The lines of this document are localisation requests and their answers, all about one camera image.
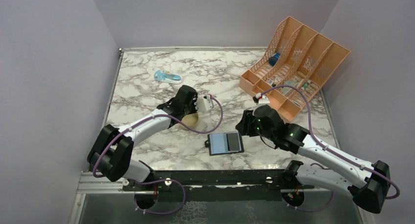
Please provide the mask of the gold oval tray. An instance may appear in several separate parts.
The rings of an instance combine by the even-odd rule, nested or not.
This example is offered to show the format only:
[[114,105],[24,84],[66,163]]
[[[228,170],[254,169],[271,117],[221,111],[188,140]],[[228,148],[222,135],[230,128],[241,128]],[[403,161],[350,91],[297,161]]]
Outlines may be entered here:
[[195,129],[199,122],[199,115],[197,112],[188,114],[184,116],[181,121],[185,124],[185,126],[183,124],[179,124],[180,128],[184,130]]

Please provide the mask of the black credit card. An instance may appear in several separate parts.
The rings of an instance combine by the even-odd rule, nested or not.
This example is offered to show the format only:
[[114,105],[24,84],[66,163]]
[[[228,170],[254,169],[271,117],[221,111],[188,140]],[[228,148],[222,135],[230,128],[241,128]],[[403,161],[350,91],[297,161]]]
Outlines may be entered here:
[[229,152],[239,152],[241,150],[239,133],[228,133],[226,134],[228,151]]

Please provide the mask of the black card holder wallet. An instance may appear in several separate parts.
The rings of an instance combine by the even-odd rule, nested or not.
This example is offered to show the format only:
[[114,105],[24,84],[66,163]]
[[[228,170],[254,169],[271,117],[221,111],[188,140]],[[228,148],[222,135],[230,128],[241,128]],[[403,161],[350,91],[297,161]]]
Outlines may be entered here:
[[209,149],[210,156],[237,154],[237,153],[244,152],[243,140],[239,132],[232,132],[232,133],[239,133],[241,150],[239,152],[228,151],[228,144],[227,144],[227,137],[226,137],[226,134],[228,133],[214,133],[214,134],[207,135],[207,140],[205,141],[205,147]]

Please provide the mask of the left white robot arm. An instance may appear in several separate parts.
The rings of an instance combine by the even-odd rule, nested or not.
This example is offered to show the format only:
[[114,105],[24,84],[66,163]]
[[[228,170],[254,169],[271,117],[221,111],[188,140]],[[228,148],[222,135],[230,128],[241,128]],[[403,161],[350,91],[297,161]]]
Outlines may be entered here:
[[152,169],[142,161],[131,160],[133,149],[152,135],[173,127],[184,116],[195,113],[197,97],[194,88],[183,85],[175,97],[142,119],[121,127],[104,126],[87,156],[93,175],[110,181],[131,179],[140,189],[150,189],[154,183]]

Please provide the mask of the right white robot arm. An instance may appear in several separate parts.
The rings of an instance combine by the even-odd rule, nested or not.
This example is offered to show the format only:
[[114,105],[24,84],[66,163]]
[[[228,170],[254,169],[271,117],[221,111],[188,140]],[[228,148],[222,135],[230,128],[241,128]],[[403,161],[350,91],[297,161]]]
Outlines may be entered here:
[[242,136],[260,136],[272,141],[276,149],[310,158],[328,169],[321,172],[310,165],[292,161],[282,175],[288,188],[312,185],[352,198],[360,208],[379,214],[391,186],[390,167],[351,156],[315,137],[308,129],[285,123],[268,105],[245,110],[235,126]]

